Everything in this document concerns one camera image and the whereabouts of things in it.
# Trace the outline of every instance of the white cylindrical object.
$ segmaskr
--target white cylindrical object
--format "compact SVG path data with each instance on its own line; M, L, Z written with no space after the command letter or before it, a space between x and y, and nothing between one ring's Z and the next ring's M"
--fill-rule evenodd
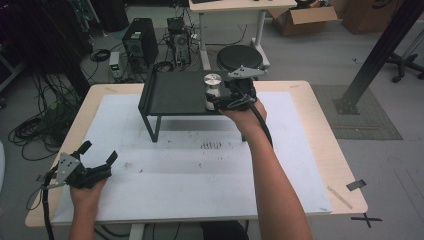
M222 81L221 76L215 73L211 73L205 76L204 81L205 81L206 93L215 95L215 97L221 96L221 92L219 91L219 86ZM206 108L208 110L215 110L213 103L208 102L207 99L206 99Z

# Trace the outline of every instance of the desk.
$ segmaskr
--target desk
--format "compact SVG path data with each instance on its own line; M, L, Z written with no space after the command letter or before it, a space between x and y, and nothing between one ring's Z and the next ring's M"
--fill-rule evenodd
M190 9L199 13L199 27L200 27L200 58L203 64L203 70L210 70L211 66L209 63L208 54L205 46L205 34L204 34L204 20L203 15L206 12L218 12L218 11L240 11L240 10L260 10L258 15L258 29L256 31L256 38L252 38L252 44L262 55L263 66L268 68L271 64L265 55L265 52L261 46L262 29L265 21L266 9L271 8L290 8L296 6L294 0L222 0L216 2L197 3L194 4L191 0Z
M254 84L258 91L291 93L323 182L326 187L331 188L328 195L333 206L332 214L366 212L368 206L361 191L357 189L351 192L346 187L355 179L310 85L305 81L261 81ZM143 84L104 84L91 87L60 152L73 152L81 145L104 95L140 94L142 89ZM50 190L51 216L56 211L61 195L62 188ZM29 212L25 223L30 227L44 226L42 208Z

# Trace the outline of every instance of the power supply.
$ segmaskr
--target power supply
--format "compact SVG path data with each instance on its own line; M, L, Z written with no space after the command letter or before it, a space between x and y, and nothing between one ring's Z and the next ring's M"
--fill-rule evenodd
M177 66L185 66L191 63L189 34L187 31L183 31L180 34L172 35L174 59Z
M109 69L114 78L122 77L124 69L122 68L119 52L111 52L109 58Z
M183 17L168 18L169 44L174 54L177 67L185 67L191 63L189 40L190 34L184 27Z

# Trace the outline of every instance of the computer tower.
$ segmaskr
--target computer tower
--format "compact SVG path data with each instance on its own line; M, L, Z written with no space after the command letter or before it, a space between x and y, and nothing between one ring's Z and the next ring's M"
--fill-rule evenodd
M142 59L154 64L159 53L153 22L150 18L134 18L122 38L129 59Z
M172 37L174 59L177 66L185 66L191 63L189 34L183 31L179 34L174 34Z

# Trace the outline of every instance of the metal frame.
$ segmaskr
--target metal frame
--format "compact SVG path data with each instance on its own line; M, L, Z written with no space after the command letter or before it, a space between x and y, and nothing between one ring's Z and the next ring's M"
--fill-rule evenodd
M359 99L423 11L424 1L422 0L408 0L402 4L343 97L334 100L339 114L358 114L356 104Z
M265 52L261 46L262 31L264 28L266 10L260 10L258 14L258 28L256 30L256 38L252 38L253 47L262 55L262 66L268 68L271 66ZM203 70L211 70L211 64L208 58L208 52L205 44L205 33L204 33L204 13L199 13L199 27L200 27L200 59L202 60Z

